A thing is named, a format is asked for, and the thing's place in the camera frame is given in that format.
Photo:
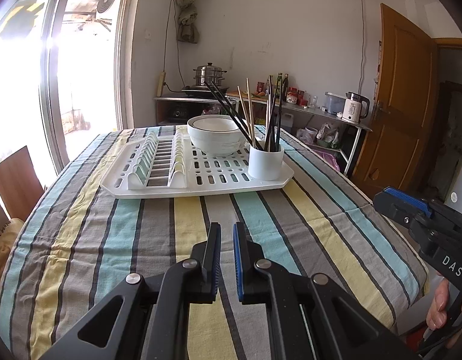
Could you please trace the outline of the wooden chopstick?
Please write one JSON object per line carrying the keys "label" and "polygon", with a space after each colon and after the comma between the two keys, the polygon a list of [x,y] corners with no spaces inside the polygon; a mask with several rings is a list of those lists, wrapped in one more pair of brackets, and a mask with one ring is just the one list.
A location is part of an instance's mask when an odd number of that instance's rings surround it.
{"label": "wooden chopstick", "polygon": [[257,149],[256,139],[255,139],[255,125],[254,125],[254,111],[253,111],[253,104],[251,99],[251,91],[250,91],[250,84],[249,79],[246,78],[247,84],[247,98],[248,98],[248,112],[249,112],[249,125],[250,125],[250,136],[253,140],[253,148]]}
{"label": "wooden chopstick", "polygon": [[270,150],[270,133],[272,132],[272,117],[273,117],[273,108],[274,108],[274,105],[271,105],[271,110],[272,110],[272,113],[270,115],[270,119],[269,119],[269,129],[268,129],[268,139],[267,139],[267,149],[266,150],[267,152],[269,152]]}
{"label": "wooden chopstick", "polygon": [[267,100],[267,103],[266,103],[265,133],[264,133],[264,141],[265,141],[264,149],[265,150],[268,150],[266,142],[267,142],[267,139],[268,139],[268,132],[269,132],[269,119],[270,119],[270,115],[272,113],[272,110],[270,108],[271,105],[272,105],[272,97],[268,96],[268,100]]}
{"label": "wooden chopstick", "polygon": [[253,133],[253,130],[251,129],[251,123],[250,123],[250,120],[249,120],[249,113],[247,111],[247,105],[246,105],[246,102],[244,101],[243,99],[243,96],[242,96],[242,92],[241,92],[241,89],[239,86],[237,86],[237,90],[238,90],[238,96],[239,96],[239,99],[240,99],[240,102],[241,102],[241,108],[242,108],[242,111],[243,111],[243,114],[245,116],[245,120],[246,120],[246,123],[247,123],[247,131],[248,131],[248,135],[250,136],[250,139],[251,139],[251,147],[255,147],[255,139],[254,139],[254,133]]}

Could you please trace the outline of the metal kitchen shelf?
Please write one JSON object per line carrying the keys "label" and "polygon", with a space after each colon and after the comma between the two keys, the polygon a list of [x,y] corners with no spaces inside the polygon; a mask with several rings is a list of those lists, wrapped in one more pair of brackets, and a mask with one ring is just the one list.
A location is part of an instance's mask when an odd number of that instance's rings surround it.
{"label": "metal kitchen shelf", "polygon": [[[156,97],[156,120],[158,125],[180,125],[186,123],[193,116],[198,116],[202,111],[209,111],[218,104],[214,98],[188,97],[184,94],[166,95]],[[370,128],[364,124],[354,124],[348,120],[322,111],[319,107],[309,108],[284,103],[281,106],[281,126],[296,135],[301,128],[319,129],[327,124],[339,130],[338,144],[334,147],[323,147],[317,143],[317,139],[309,145],[312,149],[330,152],[336,158],[340,171],[351,176],[355,169],[362,141]]]}

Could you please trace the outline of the wooden door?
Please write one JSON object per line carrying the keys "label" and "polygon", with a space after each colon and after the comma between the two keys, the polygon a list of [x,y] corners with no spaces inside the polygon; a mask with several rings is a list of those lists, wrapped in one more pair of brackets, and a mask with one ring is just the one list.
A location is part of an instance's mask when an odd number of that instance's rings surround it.
{"label": "wooden door", "polygon": [[416,24],[381,6],[381,62],[371,130],[352,182],[368,197],[411,191],[422,175],[438,102],[438,46]]}

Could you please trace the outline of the pink lid storage box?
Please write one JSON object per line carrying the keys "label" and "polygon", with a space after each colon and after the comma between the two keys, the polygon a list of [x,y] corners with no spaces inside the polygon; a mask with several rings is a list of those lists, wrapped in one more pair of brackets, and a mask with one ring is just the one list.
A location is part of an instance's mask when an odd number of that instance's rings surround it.
{"label": "pink lid storage box", "polygon": [[336,172],[340,172],[340,167],[334,155],[323,150],[312,150],[316,155],[321,157],[329,166],[331,166]]}

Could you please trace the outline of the white electric kettle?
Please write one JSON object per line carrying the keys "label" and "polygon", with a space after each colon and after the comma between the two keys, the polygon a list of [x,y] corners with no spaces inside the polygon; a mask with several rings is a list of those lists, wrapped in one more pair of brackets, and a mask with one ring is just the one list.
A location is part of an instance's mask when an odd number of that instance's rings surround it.
{"label": "white electric kettle", "polygon": [[354,92],[347,92],[342,118],[359,124],[362,119],[368,116],[369,109],[370,101],[367,97]]}

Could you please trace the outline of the white utensil cup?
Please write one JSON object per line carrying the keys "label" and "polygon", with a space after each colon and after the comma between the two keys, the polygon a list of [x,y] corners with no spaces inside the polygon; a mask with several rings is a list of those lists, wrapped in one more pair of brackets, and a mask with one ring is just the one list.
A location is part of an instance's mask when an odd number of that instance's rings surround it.
{"label": "white utensil cup", "polygon": [[264,151],[250,147],[248,174],[257,180],[274,181],[280,177],[284,150]]}

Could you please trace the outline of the white plastic dish rack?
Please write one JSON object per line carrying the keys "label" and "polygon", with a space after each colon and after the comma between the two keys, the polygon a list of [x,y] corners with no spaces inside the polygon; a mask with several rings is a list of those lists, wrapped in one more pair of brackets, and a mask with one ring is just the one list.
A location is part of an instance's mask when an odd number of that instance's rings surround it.
{"label": "white plastic dish rack", "polygon": [[281,164],[276,180],[248,173],[249,145],[228,156],[205,154],[183,129],[172,136],[150,133],[127,143],[100,186],[118,199],[199,197],[284,188],[294,170]]}

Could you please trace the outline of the large white bowl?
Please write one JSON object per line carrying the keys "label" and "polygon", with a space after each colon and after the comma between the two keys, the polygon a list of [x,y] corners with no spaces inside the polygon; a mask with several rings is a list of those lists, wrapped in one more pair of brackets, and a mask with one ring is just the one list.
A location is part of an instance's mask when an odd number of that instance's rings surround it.
{"label": "large white bowl", "polygon": [[187,132],[191,143],[196,148],[207,155],[225,156],[237,152],[244,146],[246,139],[239,127],[238,130],[231,132],[210,132],[194,128],[191,123],[203,116],[224,116],[230,118],[228,115],[200,115],[189,119],[187,122]]}

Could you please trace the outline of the inner white bowl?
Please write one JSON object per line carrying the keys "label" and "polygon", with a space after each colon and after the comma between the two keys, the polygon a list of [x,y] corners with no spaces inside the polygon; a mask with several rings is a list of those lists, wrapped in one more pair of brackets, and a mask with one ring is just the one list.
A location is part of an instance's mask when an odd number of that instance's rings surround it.
{"label": "inner white bowl", "polygon": [[238,130],[238,126],[232,119],[224,117],[223,115],[210,115],[199,117],[191,123],[191,125],[202,131],[210,132],[231,132]]}

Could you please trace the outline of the black induction cooker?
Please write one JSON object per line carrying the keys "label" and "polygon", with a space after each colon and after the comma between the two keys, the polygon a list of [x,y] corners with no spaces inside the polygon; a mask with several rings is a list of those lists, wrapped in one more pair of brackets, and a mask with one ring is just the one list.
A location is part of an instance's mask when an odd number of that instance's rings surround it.
{"label": "black induction cooker", "polygon": [[204,98],[205,96],[212,95],[207,86],[185,86],[181,91],[187,96],[195,96],[198,98]]}

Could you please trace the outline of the wooden chair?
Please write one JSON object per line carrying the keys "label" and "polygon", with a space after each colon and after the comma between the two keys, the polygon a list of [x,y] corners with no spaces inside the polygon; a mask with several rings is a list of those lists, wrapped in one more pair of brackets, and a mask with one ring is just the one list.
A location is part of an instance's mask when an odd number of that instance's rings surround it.
{"label": "wooden chair", "polygon": [[28,147],[0,162],[0,197],[10,217],[26,221],[43,194]]}

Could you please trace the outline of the steel steamer pot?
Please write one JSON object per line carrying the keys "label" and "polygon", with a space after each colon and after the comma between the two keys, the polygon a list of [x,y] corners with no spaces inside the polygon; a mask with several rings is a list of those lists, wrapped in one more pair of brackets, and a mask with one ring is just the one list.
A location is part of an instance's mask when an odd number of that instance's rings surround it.
{"label": "steel steamer pot", "polygon": [[221,67],[215,66],[212,62],[198,66],[193,71],[195,73],[194,80],[197,87],[205,87],[211,84],[221,87],[224,74],[227,72]]}

